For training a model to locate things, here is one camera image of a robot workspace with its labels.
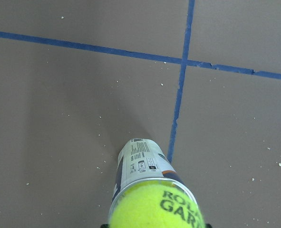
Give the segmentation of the white tennis ball can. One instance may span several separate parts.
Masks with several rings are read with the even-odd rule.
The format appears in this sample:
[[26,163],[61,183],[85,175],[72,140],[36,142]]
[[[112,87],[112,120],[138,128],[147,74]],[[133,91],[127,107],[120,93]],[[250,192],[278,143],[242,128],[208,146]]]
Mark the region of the white tennis ball can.
[[185,186],[158,144],[150,139],[134,138],[124,145],[118,155],[109,218],[124,193],[132,186],[144,181],[173,184],[193,202],[196,202],[194,195]]

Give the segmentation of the yellow tennis ball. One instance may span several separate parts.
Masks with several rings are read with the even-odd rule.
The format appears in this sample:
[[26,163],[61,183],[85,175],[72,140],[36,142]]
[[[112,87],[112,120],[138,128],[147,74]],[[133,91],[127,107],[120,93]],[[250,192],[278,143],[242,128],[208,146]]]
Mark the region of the yellow tennis ball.
[[197,204],[174,186],[139,184],[128,189],[110,216],[111,228],[204,228]]

